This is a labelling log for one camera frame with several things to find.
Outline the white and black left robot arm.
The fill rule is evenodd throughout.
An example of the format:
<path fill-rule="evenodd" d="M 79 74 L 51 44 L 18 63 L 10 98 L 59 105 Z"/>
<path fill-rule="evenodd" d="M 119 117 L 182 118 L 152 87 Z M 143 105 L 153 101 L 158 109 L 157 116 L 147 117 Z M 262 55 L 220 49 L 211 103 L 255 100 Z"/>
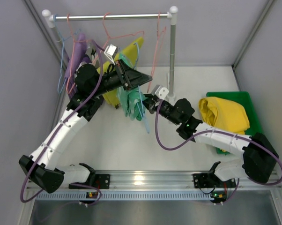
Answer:
<path fill-rule="evenodd" d="M 95 170 L 85 163 L 61 169 L 57 163 L 72 139 L 95 115 L 103 103 L 103 94 L 123 87 L 132 90 L 152 80 L 150 75 L 117 60 L 101 75 L 90 63 L 79 66 L 75 74 L 77 92 L 70 99 L 62 118 L 46 140 L 29 156 L 23 155 L 19 164 L 28 178 L 47 193 L 61 186 L 76 183 L 92 185 Z"/>

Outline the green tie-dye trousers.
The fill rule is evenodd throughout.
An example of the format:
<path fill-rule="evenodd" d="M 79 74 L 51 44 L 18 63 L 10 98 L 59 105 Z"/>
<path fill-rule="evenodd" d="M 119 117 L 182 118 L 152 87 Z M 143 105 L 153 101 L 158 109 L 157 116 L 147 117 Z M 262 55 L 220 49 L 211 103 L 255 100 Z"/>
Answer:
<path fill-rule="evenodd" d="M 138 88 L 125 90 L 123 86 L 120 86 L 117 88 L 117 98 L 126 117 L 129 117 L 131 120 L 142 120 L 137 105 L 140 105 L 141 99 L 145 100 L 145 97 L 141 92 L 140 98 Z"/>

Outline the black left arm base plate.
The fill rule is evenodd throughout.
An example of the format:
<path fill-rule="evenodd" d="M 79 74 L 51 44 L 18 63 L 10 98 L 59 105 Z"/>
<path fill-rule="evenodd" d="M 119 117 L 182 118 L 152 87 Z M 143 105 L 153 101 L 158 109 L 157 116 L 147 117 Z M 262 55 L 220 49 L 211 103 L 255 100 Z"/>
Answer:
<path fill-rule="evenodd" d="M 89 175 L 85 182 L 75 182 L 68 185 L 69 189 L 109 189 L 110 187 L 110 175 L 109 174 L 96 174 Z"/>

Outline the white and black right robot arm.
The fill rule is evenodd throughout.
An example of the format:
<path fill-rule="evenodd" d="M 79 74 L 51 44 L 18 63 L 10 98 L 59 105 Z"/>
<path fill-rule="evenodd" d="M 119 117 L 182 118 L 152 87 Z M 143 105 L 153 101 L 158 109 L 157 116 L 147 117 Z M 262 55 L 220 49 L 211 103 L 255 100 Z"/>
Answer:
<path fill-rule="evenodd" d="M 208 125 L 193 116 L 194 109 L 185 98 L 171 105 L 156 95 L 146 94 L 142 103 L 156 115 L 155 122 L 162 116 L 177 125 L 176 132 L 185 142 L 204 143 L 235 155 L 235 160 L 214 163 L 212 173 L 221 181 L 248 177 L 255 183 L 271 185 L 270 175 L 281 162 L 264 134 L 238 135 Z"/>

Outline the pink hanger of yellow trousers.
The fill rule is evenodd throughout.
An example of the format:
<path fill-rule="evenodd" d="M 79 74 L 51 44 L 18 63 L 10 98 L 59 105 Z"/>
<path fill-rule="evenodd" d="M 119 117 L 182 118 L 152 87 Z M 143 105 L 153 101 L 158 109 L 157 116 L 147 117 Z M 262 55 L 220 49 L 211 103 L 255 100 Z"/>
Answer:
<path fill-rule="evenodd" d="M 151 69 L 152 78 L 154 77 L 154 73 L 155 73 L 156 65 L 159 59 L 160 51 L 163 46 L 164 36 L 167 31 L 166 26 L 161 31 L 159 31 L 159 23 L 160 23 L 160 13 L 157 18 L 157 39 L 156 39 L 155 53 L 154 53 L 153 64 L 152 64 L 152 69 Z"/>

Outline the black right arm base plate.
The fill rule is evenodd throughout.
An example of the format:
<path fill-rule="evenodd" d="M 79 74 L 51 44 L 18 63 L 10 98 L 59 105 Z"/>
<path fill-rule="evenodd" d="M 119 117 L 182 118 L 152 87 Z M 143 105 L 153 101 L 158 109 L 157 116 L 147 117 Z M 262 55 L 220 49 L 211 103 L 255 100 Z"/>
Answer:
<path fill-rule="evenodd" d="M 195 173 L 193 174 L 193 182 L 195 188 L 224 188 L 226 184 L 227 188 L 235 188 L 236 182 L 232 180 L 221 181 L 214 174 L 208 173 Z"/>

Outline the blue hanger of green trousers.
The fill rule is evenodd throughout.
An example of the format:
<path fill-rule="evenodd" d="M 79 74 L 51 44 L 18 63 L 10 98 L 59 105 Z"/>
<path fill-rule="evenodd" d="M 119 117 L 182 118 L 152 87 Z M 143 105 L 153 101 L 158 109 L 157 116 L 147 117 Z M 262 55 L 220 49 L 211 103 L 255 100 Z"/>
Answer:
<path fill-rule="evenodd" d="M 139 55 L 140 55 L 140 49 L 139 49 L 139 44 L 137 42 L 135 42 L 133 45 L 136 46 L 136 49 L 137 49 L 137 58 L 135 60 L 135 63 L 134 63 L 134 66 L 133 66 L 133 69 L 137 69 L 137 64 L 138 64 L 138 60 L 139 60 Z M 140 86 L 138 86 L 138 92 L 139 92 L 139 96 L 141 98 L 141 89 L 140 89 Z M 143 103 L 142 103 L 142 99 L 141 99 L 141 103 L 140 105 L 137 105 L 138 106 L 138 110 L 139 110 L 139 113 L 141 115 L 141 118 L 142 118 L 142 121 L 144 123 L 144 127 L 146 129 L 146 132 L 148 134 L 150 134 L 150 128 L 149 128 L 149 125 L 148 125 L 148 120 L 146 118 L 146 115 L 145 115 L 145 109 L 143 107 Z"/>

